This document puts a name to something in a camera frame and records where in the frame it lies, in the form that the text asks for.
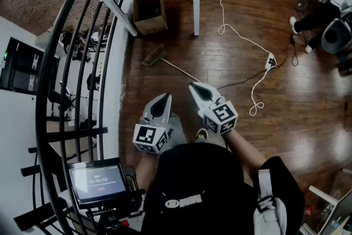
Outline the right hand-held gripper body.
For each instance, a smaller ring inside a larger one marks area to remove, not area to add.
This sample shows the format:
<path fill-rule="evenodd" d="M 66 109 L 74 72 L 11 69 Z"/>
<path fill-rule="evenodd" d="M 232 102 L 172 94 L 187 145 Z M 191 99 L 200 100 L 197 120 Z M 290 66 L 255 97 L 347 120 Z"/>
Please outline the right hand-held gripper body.
<path fill-rule="evenodd" d="M 220 96 L 203 110 L 199 110 L 203 125 L 217 135 L 233 129 L 238 120 L 238 113 L 230 101 Z"/>

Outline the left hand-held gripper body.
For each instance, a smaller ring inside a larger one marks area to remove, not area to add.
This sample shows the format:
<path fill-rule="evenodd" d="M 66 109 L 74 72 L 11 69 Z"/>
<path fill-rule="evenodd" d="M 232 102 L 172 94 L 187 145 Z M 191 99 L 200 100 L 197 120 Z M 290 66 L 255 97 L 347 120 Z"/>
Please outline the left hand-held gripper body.
<path fill-rule="evenodd" d="M 133 144 L 142 152 L 159 154 L 172 133 L 169 120 L 154 121 L 145 117 L 135 125 Z"/>

